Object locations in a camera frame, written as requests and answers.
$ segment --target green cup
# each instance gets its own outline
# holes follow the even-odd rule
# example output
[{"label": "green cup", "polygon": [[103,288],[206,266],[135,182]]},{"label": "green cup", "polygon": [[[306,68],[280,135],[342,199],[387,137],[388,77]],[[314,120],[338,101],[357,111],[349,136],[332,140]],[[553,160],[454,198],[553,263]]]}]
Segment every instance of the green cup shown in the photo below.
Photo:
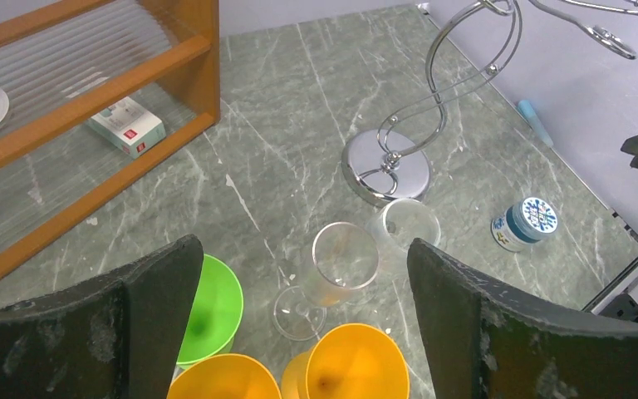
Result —
[{"label": "green cup", "polygon": [[224,262],[204,255],[177,365],[187,369],[206,357],[230,352],[242,316],[243,290],[238,278]]}]

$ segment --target orange cup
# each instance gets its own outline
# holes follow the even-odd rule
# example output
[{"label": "orange cup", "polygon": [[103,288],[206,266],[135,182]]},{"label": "orange cup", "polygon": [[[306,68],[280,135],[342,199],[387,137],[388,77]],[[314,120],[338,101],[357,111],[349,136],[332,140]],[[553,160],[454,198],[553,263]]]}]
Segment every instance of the orange cup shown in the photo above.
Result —
[{"label": "orange cup", "polygon": [[410,374],[384,332],[344,324],[290,361],[281,391],[282,399],[408,399]]},{"label": "orange cup", "polygon": [[167,399],[281,399],[272,374],[237,353],[207,357],[172,381]]}]

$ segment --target blue object on plate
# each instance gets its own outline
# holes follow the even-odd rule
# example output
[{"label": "blue object on plate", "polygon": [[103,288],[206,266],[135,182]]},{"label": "blue object on plate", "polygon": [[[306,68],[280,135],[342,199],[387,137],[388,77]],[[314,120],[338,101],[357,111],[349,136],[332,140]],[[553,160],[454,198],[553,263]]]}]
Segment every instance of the blue object on plate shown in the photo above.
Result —
[{"label": "blue object on plate", "polygon": [[534,133],[539,136],[539,138],[546,144],[548,147],[553,147],[554,142],[552,137],[549,136],[547,130],[544,129],[544,125],[542,125],[542,121],[539,120],[537,116],[537,112],[534,111],[532,104],[527,100],[522,100],[518,103],[518,112],[522,115],[525,121],[532,127]]}]

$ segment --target chrome swirl stand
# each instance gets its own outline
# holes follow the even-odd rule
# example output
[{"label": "chrome swirl stand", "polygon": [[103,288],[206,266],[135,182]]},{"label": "chrome swirl stand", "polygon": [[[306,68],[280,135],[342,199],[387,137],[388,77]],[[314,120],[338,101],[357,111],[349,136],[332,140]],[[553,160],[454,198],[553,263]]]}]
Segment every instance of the chrome swirl stand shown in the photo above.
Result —
[{"label": "chrome swirl stand", "polygon": [[[604,27],[586,25],[573,16],[546,6],[538,0],[528,1],[537,9],[577,26],[589,37],[615,54],[630,60],[636,59],[635,51]],[[598,11],[638,16],[638,10],[634,9],[608,7],[577,0],[558,1]],[[638,0],[625,1],[638,7]],[[434,60],[439,46],[456,26],[484,9],[501,17],[510,18],[511,26],[507,40],[493,60],[484,68],[450,86],[438,89],[434,83]],[[522,14],[517,0],[477,0],[457,12],[439,31],[427,52],[425,68],[431,94],[393,112],[385,118],[378,129],[361,132],[346,143],[341,155],[341,169],[349,186],[362,199],[376,206],[383,206],[399,198],[422,200],[431,181],[431,167],[423,149],[436,140],[446,127],[448,114],[445,105],[490,83],[509,64],[519,47],[522,26]],[[479,76],[484,80],[476,84],[475,87],[458,93],[460,87],[466,86],[467,82]],[[454,94],[446,99],[442,98],[447,91],[453,91]],[[424,103],[430,103],[431,99],[434,100],[435,104],[424,107]],[[434,108],[439,111],[439,124],[429,137],[419,144],[415,144],[411,139],[394,131],[400,123]]]}]

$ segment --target clear wine glass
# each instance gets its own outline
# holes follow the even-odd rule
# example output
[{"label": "clear wine glass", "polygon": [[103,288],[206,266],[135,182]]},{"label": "clear wine glass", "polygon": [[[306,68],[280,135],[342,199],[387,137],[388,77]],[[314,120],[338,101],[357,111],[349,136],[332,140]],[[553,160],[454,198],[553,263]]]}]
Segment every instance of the clear wine glass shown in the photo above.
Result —
[{"label": "clear wine glass", "polygon": [[364,229],[347,222],[327,225],[304,251],[297,266],[299,285],[279,293],[272,310],[277,330],[294,341],[317,337],[326,308],[343,303],[377,274],[377,244]]}]

